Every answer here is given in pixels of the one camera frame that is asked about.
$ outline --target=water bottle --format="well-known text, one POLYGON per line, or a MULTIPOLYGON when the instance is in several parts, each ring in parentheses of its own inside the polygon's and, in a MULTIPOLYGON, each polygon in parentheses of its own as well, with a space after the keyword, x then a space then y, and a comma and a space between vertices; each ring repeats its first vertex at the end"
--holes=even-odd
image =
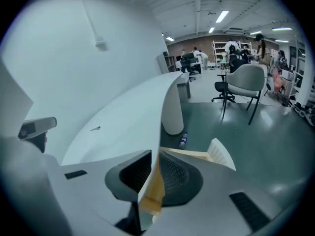
POLYGON ((187 135, 188 135, 188 133, 185 132, 184 135, 182 136, 181 142, 179 143, 179 148, 180 149, 184 149, 185 148, 185 144, 186 144, 186 141, 187 141, 187 135))

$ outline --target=ceiling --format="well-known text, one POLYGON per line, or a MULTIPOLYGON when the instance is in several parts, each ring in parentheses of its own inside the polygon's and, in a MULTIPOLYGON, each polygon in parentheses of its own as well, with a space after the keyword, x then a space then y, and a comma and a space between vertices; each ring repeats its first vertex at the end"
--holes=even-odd
POLYGON ((295 41, 300 37, 298 23, 279 0, 132 0, 149 7, 164 37, 176 42, 197 36, 222 34, 231 28, 248 33, 262 31, 270 39, 295 41), (223 10, 229 13, 216 23, 223 10), (276 27, 293 27, 290 31, 272 31, 276 27))

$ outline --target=ceiling light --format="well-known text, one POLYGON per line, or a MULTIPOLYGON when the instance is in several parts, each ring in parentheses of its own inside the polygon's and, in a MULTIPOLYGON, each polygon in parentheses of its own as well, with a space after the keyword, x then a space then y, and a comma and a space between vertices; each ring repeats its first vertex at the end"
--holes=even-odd
POLYGON ((291 30, 291 27, 272 28, 272 30, 291 30))
POLYGON ((225 18, 225 16, 228 14, 227 10, 224 10, 221 15, 218 17, 218 19, 216 20, 216 23, 221 23, 221 21, 223 20, 223 18, 225 18))
POLYGON ((256 35, 258 33, 262 33, 262 31, 255 31, 255 32, 250 33, 250 35, 256 35))
POLYGON ((287 41, 287 40, 276 40, 276 42, 280 42, 280 43, 288 43, 289 41, 287 41))

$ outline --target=brick wall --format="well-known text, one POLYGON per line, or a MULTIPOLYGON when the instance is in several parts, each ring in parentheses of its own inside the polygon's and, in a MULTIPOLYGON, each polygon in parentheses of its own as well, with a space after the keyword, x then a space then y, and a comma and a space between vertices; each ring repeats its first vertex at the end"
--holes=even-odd
MULTIPOLYGON (((242 43, 252 43, 252 48, 257 50, 256 41, 253 41, 252 38, 246 39, 244 36, 228 36, 228 35, 214 35, 214 36, 206 36, 199 37, 189 40, 184 40, 175 44, 168 45, 168 52, 170 56, 179 56, 182 54, 182 50, 185 49, 187 53, 191 52, 194 47, 197 47, 198 50, 202 50, 209 57, 210 62, 214 62, 212 41, 215 42, 227 42, 229 38, 232 38, 234 41, 241 41, 242 43)), ((269 49, 279 49, 279 45, 266 41, 266 46, 269 49)))

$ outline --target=backpack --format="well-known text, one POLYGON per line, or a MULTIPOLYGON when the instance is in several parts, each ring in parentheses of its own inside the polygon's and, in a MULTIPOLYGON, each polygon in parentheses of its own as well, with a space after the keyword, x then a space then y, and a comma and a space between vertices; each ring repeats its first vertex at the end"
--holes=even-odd
POLYGON ((230 45, 229 47, 230 54, 235 54, 236 48, 234 45, 230 45))

